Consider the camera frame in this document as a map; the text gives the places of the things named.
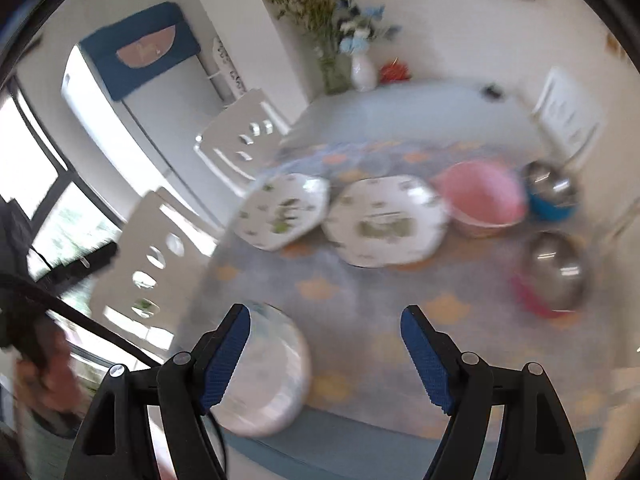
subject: chair backrest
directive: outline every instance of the chair backrest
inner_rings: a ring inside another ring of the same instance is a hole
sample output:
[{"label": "chair backrest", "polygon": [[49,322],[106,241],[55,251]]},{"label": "chair backrest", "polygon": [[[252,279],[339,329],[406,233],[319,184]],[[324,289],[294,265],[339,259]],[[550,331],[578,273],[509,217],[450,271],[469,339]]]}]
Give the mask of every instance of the chair backrest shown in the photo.
[{"label": "chair backrest", "polygon": [[209,259],[189,238],[189,231],[192,236],[196,232],[191,226],[212,240],[220,236],[165,189],[147,193],[120,235],[118,256],[98,277],[89,300],[93,319],[162,358],[168,357],[173,333]]},{"label": "chair backrest", "polygon": [[553,68],[534,110],[564,160],[580,165],[606,126],[600,105],[571,76]]},{"label": "chair backrest", "polygon": [[262,90],[253,89],[206,127],[195,150],[234,193],[244,196],[288,129]]}]

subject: red decoration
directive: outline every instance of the red decoration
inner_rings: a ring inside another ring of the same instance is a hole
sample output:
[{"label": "red decoration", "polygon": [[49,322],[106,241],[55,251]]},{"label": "red decoration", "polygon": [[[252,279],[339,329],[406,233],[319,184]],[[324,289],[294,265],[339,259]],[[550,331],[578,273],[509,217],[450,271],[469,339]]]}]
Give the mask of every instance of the red decoration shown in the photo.
[{"label": "red decoration", "polygon": [[409,81],[409,79],[411,79],[409,68],[406,63],[398,61],[397,57],[380,69],[380,82],[383,84],[394,81]]}]

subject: white vase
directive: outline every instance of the white vase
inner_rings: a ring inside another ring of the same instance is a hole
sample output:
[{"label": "white vase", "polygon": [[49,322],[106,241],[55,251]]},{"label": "white vase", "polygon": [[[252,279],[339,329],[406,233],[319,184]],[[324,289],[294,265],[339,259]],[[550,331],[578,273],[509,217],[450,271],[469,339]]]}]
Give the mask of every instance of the white vase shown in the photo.
[{"label": "white vase", "polygon": [[369,92],[378,86],[378,70],[365,52],[351,56],[351,83],[358,92]]}]

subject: dining table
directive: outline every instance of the dining table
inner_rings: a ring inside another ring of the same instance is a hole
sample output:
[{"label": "dining table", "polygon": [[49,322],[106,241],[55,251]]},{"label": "dining table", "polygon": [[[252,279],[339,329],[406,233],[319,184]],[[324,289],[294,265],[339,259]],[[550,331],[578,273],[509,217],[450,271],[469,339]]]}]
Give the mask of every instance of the dining table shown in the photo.
[{"label": "dining table", "polygon": [[[255,186],[278,174],[330,183],[330,199],[365,178],[408,174],[430,183],[476,158],[517,173],[548,154],[542,132],[511,94],[488,97],[475,82],[412,82],[312,103]],[[528,312],[510,277],[526,240],[548,224],[527,219],[498,236],[468,238],[450,226],[429,258],[375,269],[343,261],[317,228],[278,251],[234,233],[219,241],[170,351],[192,348],[234,303],[263,302],[305,337],[312,379],[302,412],[283,431],[256,439],[226,432],[232,447],[287,479],[422,478],[448,417],[433,406],[400,337],[402,310],[417,304],[461,351],[491,365],[540,363],[576,434],[585,465],[606,419],[612,370],[607,287],[579,312],[543,319]],[[578,210],[562,229],[591,254],[593,227]],[[487,478],[502,410],[492,409],[476,478]]]}]

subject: white column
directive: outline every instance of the white column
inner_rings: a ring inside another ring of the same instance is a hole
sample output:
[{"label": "white column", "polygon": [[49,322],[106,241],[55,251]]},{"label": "white column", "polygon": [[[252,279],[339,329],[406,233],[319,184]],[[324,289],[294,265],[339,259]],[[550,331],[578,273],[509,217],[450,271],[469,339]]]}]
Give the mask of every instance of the white column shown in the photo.
[{"label": "white column", "polygon": [[310,96],[262,0],[200,0],[242,77],[293,123]]}]

